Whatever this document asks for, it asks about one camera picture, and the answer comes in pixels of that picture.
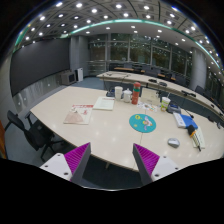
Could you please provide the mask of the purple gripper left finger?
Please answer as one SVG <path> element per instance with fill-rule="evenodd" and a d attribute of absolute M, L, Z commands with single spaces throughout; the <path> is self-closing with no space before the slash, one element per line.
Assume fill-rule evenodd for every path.
<path fill-rule="evenodd" d="M 66 154 L 57 153 L 41 169 L 79 185 L 91 154 L 91 144 L 86 143 Z"/>

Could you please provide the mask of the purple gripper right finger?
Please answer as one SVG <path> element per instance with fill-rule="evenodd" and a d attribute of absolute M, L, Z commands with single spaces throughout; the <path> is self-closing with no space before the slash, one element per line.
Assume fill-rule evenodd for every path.
<path fill-rule="evenodd" d="M 167 156 L 159 156 L 136 143 L 133 144 L 133 156 L 143 185 L 148 185 L 179 170 L 178 165 Z"/>

